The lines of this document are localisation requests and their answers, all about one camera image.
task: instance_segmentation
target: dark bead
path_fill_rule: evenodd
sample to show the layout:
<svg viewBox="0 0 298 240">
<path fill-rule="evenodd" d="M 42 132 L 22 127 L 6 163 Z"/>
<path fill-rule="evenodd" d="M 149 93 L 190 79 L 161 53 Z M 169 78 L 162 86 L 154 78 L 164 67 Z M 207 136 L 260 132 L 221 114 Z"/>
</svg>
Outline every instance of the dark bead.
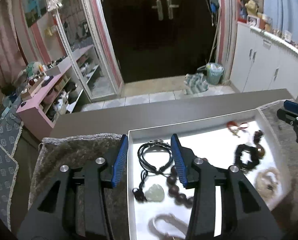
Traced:
<svg viewBox="0 0 298 240">
<path fill-rule="evenodd" d="M 180 193 L 178 196 L 176 196 L 177 205 L 185 204 L 186 202 L 187 202 L 187 197 L 185 194 Z"/>
<path fill-rule="evenodd" d="M 177 182 L 177 177 L 175 175 L 170 175 L 168 178 L 167 178 L 167 184 L 169 186 L 172 186 L 172 185 L 175 185 Z"/>
<path fill-rule="evenodd" d="M 177 176 L 176 166 L 171 167 L 171 174 Z"/>
<path fill-rule="evenodd" d="M 261 130 L 256 131 L 254 134 L 254 144 L 258 144 L 263 135 L 264 133 Z"/>
<path fill-rule="evenodd" d="M 260 159 L 262 159 L 265 155 L 265 149 L 260 144 L 256 144 L 257 154 Z"/>
<path fill-rule="evenodd" d="M 193 206 L 193 197 L 187 198 L 187 201 L 185 202 L 186 208 L 192 208 Z"/>
<path fill-rule="evenodd" d="M 29 80 L 29 85 L 33 86 L 35 84 L 35 81 L 33 79 Z"/>
<path fill-rule="evenodd" d="M 173 185 L 169 188 L 168 192 L 171 197 L 175 197 L 179 193 L 179 187 L 177 185 Z"/>
</svg>

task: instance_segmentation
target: pink shelf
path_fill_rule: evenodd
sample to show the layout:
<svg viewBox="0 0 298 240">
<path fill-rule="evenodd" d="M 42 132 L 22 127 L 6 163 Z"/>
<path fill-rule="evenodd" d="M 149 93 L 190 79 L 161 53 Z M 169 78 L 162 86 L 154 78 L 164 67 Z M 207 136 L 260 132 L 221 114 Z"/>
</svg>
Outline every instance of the pink shelf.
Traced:
<svg viewBox="0 0 298 240">
<path fill-rule="evenodd" d="M 77 49 L 73 54 L 73 58 L 77 61 L 83 54 L 89 49 L 93 48 L 93 45 Z M 54 127 L 54 123 L 51 122 L 43 110 L 39 107 L 40 103 L 50 91 L 56 82 L 65 74 L 65 72 L 72 66 L 69 57 L 66 57 L 62 62 L 58 64 L 61 74 L 56 75 L 45 87 L 41 88 L 33 98 L 26 101 L 24 106 L 19 106 L 17 113 L 22 119 L 27 129 L 39 140 L 48 136 Z"/>
<path fill-rule="evenodd" d="M 91 49 L 93 45 L 84 47 L 82 49 L 77 49 L 73 52 L 73 57 L 75 60 L 78 60 L 83 54 L 85 54 L 89 49 Z M 58 64 L 59 69 L 61 69 L 61 74 L 56 75 L 53 77 L 53 79 L 49 82 L 48 85 L 41 88 L 38 93 L 34 95 L 33 98 L 26 101 L 26 104 L 23 107 L 19 107 L 17 109 L 17 113 L 21 113 L 27 109 L 30 108 L 39 108 L 39 104 L 42 102 L 42 100 L 45 98 L 47 93 L 50 91 L 50 89 L 59 81 L 59 79 L 63 76 L 63 74 L 71 67 L 72 63 L 70 61 L 69 57 L 66 57 L 62 62 Z"/>
</svg>

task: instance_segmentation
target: door handle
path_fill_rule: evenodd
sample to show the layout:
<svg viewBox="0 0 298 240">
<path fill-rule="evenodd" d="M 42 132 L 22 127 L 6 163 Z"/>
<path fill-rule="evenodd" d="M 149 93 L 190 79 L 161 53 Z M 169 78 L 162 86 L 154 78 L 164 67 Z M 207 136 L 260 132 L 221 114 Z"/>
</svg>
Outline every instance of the door handle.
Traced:
<svg viewBox="0 0 298 240">
<path fill-rule="evenodd" d="M 163 11 L 162 11 L 162 4 L 161 0 L 156 0 L 156 5 L 151 7 L 152 9 L 157 9 L 158 12 L 158 20 L 163 20 Z"/>
<path fill-rule="evenodd" d="M 253 55 L 253 62 L 255 62 L 255 58 L 256 58 L 256 51 L 254 52 L 254 55 Z"/>
<path fill-rule="evenodd" d="M 168 16 L 169 20 L 173 19 L 173 9 L 174 8 L 179 8 L 178 4 L 172 4 L 171 0 L 167 0 L 167 6 L 168 6 Z"/>
<path fill-rule="evenodd" d="M 274 75 L 274 81 L 276 81 L 278 71 L 279 71 L 279 68 L 276 68 L 275 75 Z"/>
</svg>

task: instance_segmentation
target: tile floor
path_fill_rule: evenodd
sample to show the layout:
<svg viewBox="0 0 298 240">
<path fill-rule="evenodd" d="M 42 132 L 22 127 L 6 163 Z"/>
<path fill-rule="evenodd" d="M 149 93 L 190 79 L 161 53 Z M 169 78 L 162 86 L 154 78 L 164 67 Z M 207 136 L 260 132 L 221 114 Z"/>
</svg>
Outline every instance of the tile floor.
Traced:
<svg viewBox="0 0 298 240">
<path fill-rule="evenodd" d="M 113 93 L 113 89 L 107 77 L 98 77 L 94 82 L 90 80 L 88 86 L 93 96 L 110 95 Z"/>
<path fill-rule="evenodd" d="M 184 90 L 175 90 L 175 91 L 159 92 L 159 93 L 147 93 L 143 95 L 122 97 L 118 99 L 87 104 L 82 107 L 81 111 L 85 112 L 85 111 L 99 110 L 99 109 L 105 109 L 105 108 L 111 108 L 111 107 L 131 106 L 131 105 L 148 104 L 148 103 L 160 102 L 160 101 L 177 100 L 177 99 L 183 99 L 183 98 L 198 98 L 198 97 L 215 96 L 215 95 L 232 94 L 232 93 L 234 93 L 234 91 L 229 86 L 210 85 L 207 91 L 198 93 L 198 94 L 185 95 Z"/>
<path fill-rule="evenodd" d="M 182 90 L 186 88 L 184 80 L 185 76 L 177 76 L 126 83 L 121 96 L 131 97 L 158 92 Z"/>
</svg>

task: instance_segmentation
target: gray fabric cloth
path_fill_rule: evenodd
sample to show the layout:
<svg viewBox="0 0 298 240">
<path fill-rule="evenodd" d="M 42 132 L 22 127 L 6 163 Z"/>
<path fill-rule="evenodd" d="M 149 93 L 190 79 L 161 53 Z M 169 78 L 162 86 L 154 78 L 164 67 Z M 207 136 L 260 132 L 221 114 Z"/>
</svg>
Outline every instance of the gray fabric cloth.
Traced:
<svg viewBox="0 0 298 240">
<path fill-rule="evenodd" d="M 285 214 L 282 214 L 280 210 L 277 215 L 279 217 L 284 215 L 284 219 L 288 219 L 290 225 L 292 225 L 298 219 L 298 143 L 296 143 L 296 134 L 293 127 L 277 117 L 277 110 L 283 108 L 283 102 L 284 100 L 277 101 L 262 106 L 260 109 L 278 137 L 282 148 L 281 154 L 288 160 L 287 165 L 292 178 L 292 191 L 282 202 L 282 205 L 288 206 L 288 213 L 284 212 Z"/>
<path fill-rule="evenodd" d="M 21 102 L 18 97 L 7 115 L 0 118 L 0 218 L 9 229 L 11 197 L 18 171 L 13 155 L 23 126 L 16 114 Z"/>
<path fill-rule="evenodd" d="M 59 171 L 62 165 L 66 164 L 74 169 L 82 167 L 87 161 L 93 161 L 98 157 L 105 158 L 108 149 L 117 147 L 120 139 L 121 135 L 118 134 L 97 134 L 64 139 L 44 138 L 33 173 L 28 207 L 30 208 L 36 197 L 48 185 L 50 178 Z M 79 189 L 78 195 L 83 196 L 83 191 Z M 114 189 L 105 189 L 105 202 L 115 239 L 128 240 L 126 168 L 118 186 Z M 83 203 L 79 205 L 78 217 L 81 217 L 82 210 Z M 83 235 L 82 228 L 83 221 L 79 220 L 77 231 L 81 235 Z"/>
</svg>

